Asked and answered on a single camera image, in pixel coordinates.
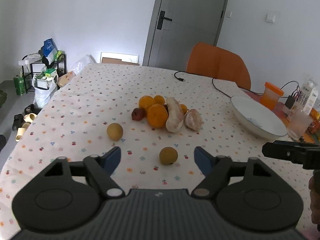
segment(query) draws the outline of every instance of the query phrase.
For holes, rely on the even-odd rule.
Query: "slipper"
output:
[[[18,130],[18,128],[22,127],[23,123],[23,115],[16,114],[13,118],[12,131]]]
[[[17,136],[16,136],[16,141],[20,141],[20,139],[22,138],[24,132],[28,129],[30,123],[26,122],[22,125],[21,128],[18,128],[18,132],[17,132]]]
[[[27,114],[27,115],[24,116],[24,121],[25,121],[25,122],[32,123],[33,120],[34,120],[36,117],[37,117],[37,115],[34,114],[34,113]]]
[[[29,106],[27,106],[25,109],[24,109],[24,113],[25,114],[31,114],[31,113],[34,113],[34,114],[39,114],[41,111],[41,109],[39,108],[36,108],[34,104],[31,104]]]
[[[0,134],[0,151],[4,148],[6,143],[7,143],[7,140],[5,139],[4,135]]]

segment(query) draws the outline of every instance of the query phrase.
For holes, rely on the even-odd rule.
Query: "gray door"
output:
[[[148,66],[185,71],[193,46],[214,44],[224,1],[162,0]]]

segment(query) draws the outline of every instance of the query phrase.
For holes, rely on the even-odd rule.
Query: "door frame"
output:
[[[147,36],[147,43],[146,43],[146,48],[144,50],[144,56],[143,56],[143,62],[142,65],[143,66],[148,66],[149,65],[149,60],[150,60],[150,54],[151,54],[151,49],[152,49],[152,43],[153,43],[153,38],[155,35],[155,31],[156,31],[156,24],[158,21],[158,15],[160,12],[160,6],[161,6],[161,2],[162,0],[155,0],[155,4],[153,6],[153,11],[152,11],[152,15],[151,15],[151,21],[150,21],[150,26],[149,26],[149,31],[148,31],[148,36]],[[222,27],[222,23],[223,23],[223,19],[226,13],[226,8],[227,8],[227,4],[228,4],[228,0],[224,0],[224,4],[223,4],[223,14],[222,14],[222,18],[220,19],[219,25],[218,25],[218,29],[217,29],[217,34],[216,34],[216,38],[214,40],[213,45],[216,46],[218,43],[218,38],[220,35],[220,30]]]

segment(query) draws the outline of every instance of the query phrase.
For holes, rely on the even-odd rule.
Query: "green bag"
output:
[[[24,87],[23,77],[19,77],[19,75],[16,75],[13,78],[13,82],[14,82],[14,87],[16,88],[17,95],[18,96],[23,95],[26,92]]]

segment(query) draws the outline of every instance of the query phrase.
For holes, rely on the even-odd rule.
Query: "beige slipper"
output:
[[[24,121],[25,121],[25,122],[32,123],[33,120],[34,120],[36,117],[37,117],[37,115],[34,114],[34,113],[27,114],[27,115],[24,116]]]
[[[28,129],[30,123],[26,122],[22,125],[21,128],[18,128],[18,132],[17,132],[17,136],[16,136],[16,141],[20,141],[20,139],[22,138],[24,132]]]

